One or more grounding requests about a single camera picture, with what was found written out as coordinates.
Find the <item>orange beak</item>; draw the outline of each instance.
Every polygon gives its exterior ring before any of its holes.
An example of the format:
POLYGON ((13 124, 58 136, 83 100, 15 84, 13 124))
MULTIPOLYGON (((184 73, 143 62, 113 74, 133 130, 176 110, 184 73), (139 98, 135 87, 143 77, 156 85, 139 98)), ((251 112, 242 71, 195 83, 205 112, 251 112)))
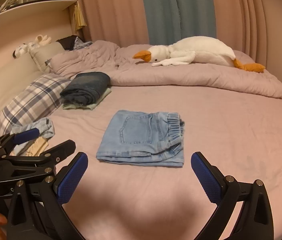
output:
POLYGON ((140 58, 144 60, 146 63, 150 62, 151 60, 151 52, 148 50, 142 50, 133 56, 134 59, 140 58))

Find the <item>curtain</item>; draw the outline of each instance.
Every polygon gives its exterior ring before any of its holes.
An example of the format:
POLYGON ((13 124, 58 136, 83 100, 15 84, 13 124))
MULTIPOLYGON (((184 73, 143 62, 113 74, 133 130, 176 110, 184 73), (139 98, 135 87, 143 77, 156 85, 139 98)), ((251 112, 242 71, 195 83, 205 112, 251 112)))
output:
POLYGON ((267 37, 261 0, 214 0, 217 38, 266 65, 267 37))
POLYGON ((151 45, 217 36, 213 0, 144 0, 144 7, 151 45))
POLYGON ((143 0, 79 0, 88 26, 85 39, 106 40, 127 47, 148 44, 143 0))

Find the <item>dark clothing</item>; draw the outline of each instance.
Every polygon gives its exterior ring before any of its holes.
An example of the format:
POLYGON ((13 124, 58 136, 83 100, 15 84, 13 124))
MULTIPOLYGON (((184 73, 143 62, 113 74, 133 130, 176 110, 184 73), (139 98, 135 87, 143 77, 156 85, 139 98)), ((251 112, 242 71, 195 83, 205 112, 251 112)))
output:
POLYGON ((110 77, 102 72, 81 73, 60 93, 65 104, 94 104, 110 85, 110 77))
POLYGON ((65 50, 73 50, 76 39, 79 39, 83 43, 83 41, 76 35, 59 39, 57 42, 59 42, 65 50))

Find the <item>folded jeans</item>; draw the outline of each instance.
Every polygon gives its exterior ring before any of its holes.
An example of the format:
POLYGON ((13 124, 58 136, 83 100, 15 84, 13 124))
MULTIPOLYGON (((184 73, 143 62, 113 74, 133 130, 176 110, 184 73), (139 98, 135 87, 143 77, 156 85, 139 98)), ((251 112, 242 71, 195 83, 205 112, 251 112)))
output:
POLYGON ((120 110, 110 121, 96 157, 117 164, 182 167, 183 133, 178 113, 120 110))

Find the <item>pink bed sheet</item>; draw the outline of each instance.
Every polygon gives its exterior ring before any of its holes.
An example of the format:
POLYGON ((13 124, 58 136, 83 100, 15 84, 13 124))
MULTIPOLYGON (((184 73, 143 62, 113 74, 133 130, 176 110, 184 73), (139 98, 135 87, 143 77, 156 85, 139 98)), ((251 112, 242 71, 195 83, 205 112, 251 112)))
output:
MULTIPOLYGON (((57 109, 50 147, 72 139, 89 167, 64 205, 89 240, 192 240, 216 208, 191 169, 201 151, 223 174, 238 181, 261 179, 273 212, 275 239, 282 238, 282 99, 211 87, 113 87, 93 111, 57 109), (95 155, 116 111, 178 112, 185 121, 183 168, 99 162, 95 155)), ((60 163, 57 168, 70 162, 60 163)), ((221 239, 240 211, 237 205, 221 239)))

